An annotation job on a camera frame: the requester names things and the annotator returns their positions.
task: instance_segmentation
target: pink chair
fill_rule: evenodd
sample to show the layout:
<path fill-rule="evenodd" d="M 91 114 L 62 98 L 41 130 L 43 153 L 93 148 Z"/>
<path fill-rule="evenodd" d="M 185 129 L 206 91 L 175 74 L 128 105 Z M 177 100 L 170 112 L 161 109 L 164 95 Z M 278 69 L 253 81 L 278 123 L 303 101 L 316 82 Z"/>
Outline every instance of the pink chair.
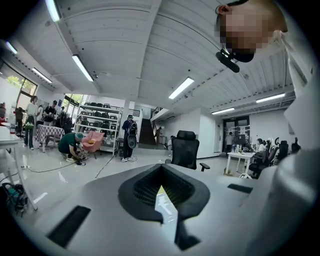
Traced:
<path fill-rule="evenodd" d="M 103 132 L 90 131 L 89 134 L 82 139 L 83 149 L 89 152 L 93 152 L 94 158 L 96 158 L 95 152 L 101 147 L 104 139 Z"/>

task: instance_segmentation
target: armrest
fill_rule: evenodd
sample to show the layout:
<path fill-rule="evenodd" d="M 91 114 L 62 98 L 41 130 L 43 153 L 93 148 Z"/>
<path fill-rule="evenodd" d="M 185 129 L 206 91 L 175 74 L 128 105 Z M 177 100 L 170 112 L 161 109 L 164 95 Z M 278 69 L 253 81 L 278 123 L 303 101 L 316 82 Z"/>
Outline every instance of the armrest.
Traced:
<path fill-rule="evenodd" d="M 202 166 L 201 172 L 203 172 L 205 169 L 210 169 L 210 166 L 201 162 L 200 165 Z"/>

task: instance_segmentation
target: staircase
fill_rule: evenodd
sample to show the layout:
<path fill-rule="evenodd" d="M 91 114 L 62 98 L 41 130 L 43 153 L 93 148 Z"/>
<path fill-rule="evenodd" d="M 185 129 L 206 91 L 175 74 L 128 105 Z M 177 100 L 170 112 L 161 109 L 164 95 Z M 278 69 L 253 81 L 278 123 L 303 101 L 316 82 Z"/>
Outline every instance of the staircase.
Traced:
<path fill-rule="evenodd" d="M 145 119 L 145 118 L 142 119 L 139 143 L 148 144 L 148 145 L 156 144 L 156 139 L 154 137 L 154 133 L 152 131 L 152 127 L 149 119 Z"/>

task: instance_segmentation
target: white desk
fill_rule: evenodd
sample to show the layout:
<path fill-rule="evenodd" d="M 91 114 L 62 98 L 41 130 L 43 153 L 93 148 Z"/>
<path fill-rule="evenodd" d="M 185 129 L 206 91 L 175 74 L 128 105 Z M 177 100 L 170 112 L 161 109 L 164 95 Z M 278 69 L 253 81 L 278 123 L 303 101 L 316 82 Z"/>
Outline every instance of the white desk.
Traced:
<path fill-rule="evenodd" d="M 19 141 L 20 141 L 20 138 L 17 137 L 15 134 L 10 134 L 10 130 L 7 127 L 0 126 L 0 149 L 13 149 L 13 158 L 15 161 L 15 167 L 18 171 L 18 175 L 19 175 L 21 184 L 22 184 L 24 191 L 25 191 L 30 203 L 32 204 L 33 208 L 35 210 L 37 210 L 38 207 L 35 205 L 32 197 L 30 195 L 29 189 L 24 184 L 25 182 L 24 182 L 24 179 L 23 179 L 23 176 L 21 173 L 21 166 L 18 164 L 18 161 L 17 161 L 16 148 L 18 147 Z M 12 182 L 13 180 L 12 180 L 10 171 L 8 172 L 8 174 L 9 174 L 10 182 Z"/>
<path fill-rule="evenodd" d="M 227 162 L 227 164 L 226 164 L 225 173 L 226 173 L 226 174 L 228 173 L 231 157 L 239 158 L 239 159 L 238 159 L 238 164 L 237 164 L 237 166 L 236 166 L 236 172 L 237 172 L 238 169 L 239 169 L 240 159 L 244 159 L 244 164 L 246 164 L 245 173 L 242 173 L 242 174 L 240 175 L 240 178 L 249 178 L 249 179 L 252 179 L 252 178 L 250 177 L 250 175 L 248 174 L 248 170 L 249 170 L 249 165 L 250 165 L 251 158 L 254 156 L 254 154 L 255 154 L 255 153 L 232 153 L 232 152 L 228 153 L 228 162 Z"/>

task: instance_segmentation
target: ceiling light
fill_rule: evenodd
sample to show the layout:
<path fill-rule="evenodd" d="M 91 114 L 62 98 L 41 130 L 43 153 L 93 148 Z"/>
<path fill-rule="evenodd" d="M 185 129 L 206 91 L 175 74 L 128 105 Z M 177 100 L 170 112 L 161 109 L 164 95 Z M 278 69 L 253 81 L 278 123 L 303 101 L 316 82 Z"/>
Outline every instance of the ceiling light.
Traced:
<path fill-rule="evenodd" d="M 40 77 L 42 77 L 44 80 L 46 80 L 49 84 L 52 83 L 51 80 L 49 80 L 46 76 L 44 76 L 42 73 L 40 73 L 35 67 L 32 69 L 35 73 L 37 73 Z"/>
<path fill-rule="evenodd" d="M 234 108 L 234 107 L 231 107 L 231 108 L 227 108 L 227 109 L 220 110 L 220 111 L 217 111 L 217 112 L 212 112 L 211 114 L 212 114 L 212 115 L 217 115 L 217 114 L 221 114 L 221 113 L 228 112 L 228 111 L 232 111 L 232 110 L 235 110 L 235 108 Z"/>
<path fill-rule="evenodd" d="M 9 43 L 8 41 L 5 42 L 6 46 L 9 47 L 9 49 L 14 53 L 14 54 L 17 54 L 18 51 L 11 45 L 11 43 Z"/>
<path fill-rule="evenodd" d="M 187 77 L 186 80 L 183 81 L 182 84 L 169 96 L 169 99 L 174 99 L 181 93 L 184 89 L 186 89 L 189 85 L 194 82 L 190 77 Z"/>
<path fill-rule="evenodd" d="M 58 11 L 58 8 L 56 6 L 55 1 L 54 0 L 45 0 L 45 3 L 46 3 L 46 7 L 49 10 L 52 21 L 57 22 L 58 20 L 60 20 L 59 11 Z"/>
<path fill-rule="evenodd" d="M 78 65 L 79 69 L 82 71 L 82 73 L 85 75 L 85 77 L 90 81 L 93 82 L 93 78 L 89 74 L 88 70 L 86 69 L 85 65 L 82 63 L 80 57 L 78 54 L 72 55 L 72 59 L 74 62 Z"/>
<path fill-rule="evenodd" d="M 284 97 L 285 95 L 286 95 L 285 93 L 281 93 L 281 94 L 274 95 L 274 96 L 271 96 L 271 97 L 262 98 L 262 99 L 257 99 L 257 100 L 256 100 L 256 103 L 266 102 L 266 101 L 270 101 L 270 100 L 282 98 L 282 97 Z"/>

